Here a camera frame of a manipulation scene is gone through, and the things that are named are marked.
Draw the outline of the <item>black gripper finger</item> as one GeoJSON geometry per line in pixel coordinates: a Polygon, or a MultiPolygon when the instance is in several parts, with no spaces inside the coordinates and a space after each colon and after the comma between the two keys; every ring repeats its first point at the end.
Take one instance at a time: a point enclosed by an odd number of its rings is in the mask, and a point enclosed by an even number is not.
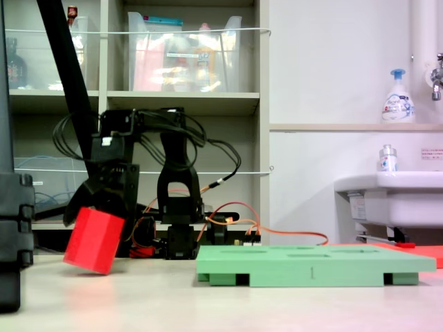
{"type": "Polygon", "coordinates": [[[97,183],[90,183],[89,181],[83,182],[66,206],[63,216],[63,224],[66,227],[72,225],[81,208],[97,206],[99,191],[100,186],[97,183]]]}
{"type": "Polygon", "coordinates": [[[137,214],[138,188],[136,186],[125,187],[121,200],[120,217],[125,220],[123,230],[131,230],[137,214]]]}

